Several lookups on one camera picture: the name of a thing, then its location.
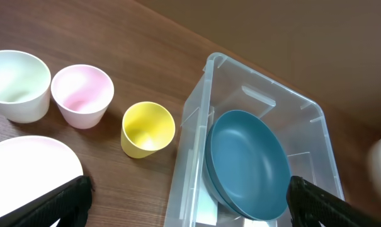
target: plastic bin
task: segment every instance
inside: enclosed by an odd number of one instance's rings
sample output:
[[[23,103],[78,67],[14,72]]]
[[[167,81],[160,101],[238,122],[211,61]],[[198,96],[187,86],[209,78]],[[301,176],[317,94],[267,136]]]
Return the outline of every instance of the plastic bin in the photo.
[[[164,227],[291,226],[288,210],[270,223],[240,218],[217,204],[204,186],[207,132],[223,113],[234,109],[255,114],[270,127],[288,156],[293,175],[344,200],[320,106],[230,57],[214,53],[183,109]]]

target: yellow cup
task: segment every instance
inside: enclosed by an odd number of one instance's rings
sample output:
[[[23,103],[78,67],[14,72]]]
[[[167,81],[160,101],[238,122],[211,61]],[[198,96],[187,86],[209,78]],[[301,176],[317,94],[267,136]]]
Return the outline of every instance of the yellow cup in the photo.
[[[132,158],[144,158],[165,148],[174,135],[173,117],[160,104],[136,103],[123,116],[121,145]]]

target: brown background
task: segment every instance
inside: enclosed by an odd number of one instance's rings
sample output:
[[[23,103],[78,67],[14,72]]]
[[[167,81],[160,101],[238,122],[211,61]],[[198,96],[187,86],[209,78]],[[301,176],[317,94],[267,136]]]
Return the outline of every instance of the brown background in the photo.
[[[71,64],[101,68],[115,96],[95,128],[68,126],[54,103],[32,124],[0,115],[0,141],[22,135],[50,136],[66,143],[92,176],[96,192],[88,226],[162,226],[179,139],[183,104],[202,75],[206,58],[223,52],[307,95],[324,109],[346,200],[381,219],[381,202],[366,172],[369,147],[381,131],[369,128],[326,102],[215,45],[133,1],[0,0],[0,50],[32,53],[54,75]],[[120,148],[124,111],[139,101],[164,105],[178,133],[165,150],[141,160]]]
[[[381,0],[137,0],[381,129]]]

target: brown wooden surface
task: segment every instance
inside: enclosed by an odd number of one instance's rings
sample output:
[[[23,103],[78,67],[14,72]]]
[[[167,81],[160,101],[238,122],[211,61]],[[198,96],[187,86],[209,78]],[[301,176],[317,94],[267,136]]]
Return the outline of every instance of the brown wooden surface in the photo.
[[[181,111],[209,54],[224,52],[279,80],[131,1],[0,0],[1,49],[38,56],[52,75],[71,64],[94,65],[115,84],[110,108],[90,130],[70,127],[54,103],[42,120],[32,124],[15,124],[0,115],[0,141],[22,135],[49,136],[76,152],[96,189],[88,226],[163,225]],[[129,106],[146,100],[172,113],[178,133],[165,150],[134,160],[120,148],[121,119]],[[365,170],[368,148],[381,133],[319,104],[326,114],[346,199],[381,218],[381,205]]]

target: white plate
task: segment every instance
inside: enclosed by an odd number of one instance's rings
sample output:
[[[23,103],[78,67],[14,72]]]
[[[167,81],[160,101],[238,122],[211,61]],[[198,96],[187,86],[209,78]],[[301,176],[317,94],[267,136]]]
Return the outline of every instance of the white plate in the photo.
[[[60,141],[21,136],[0,142],[0,217],[80,175],[76,154]]]

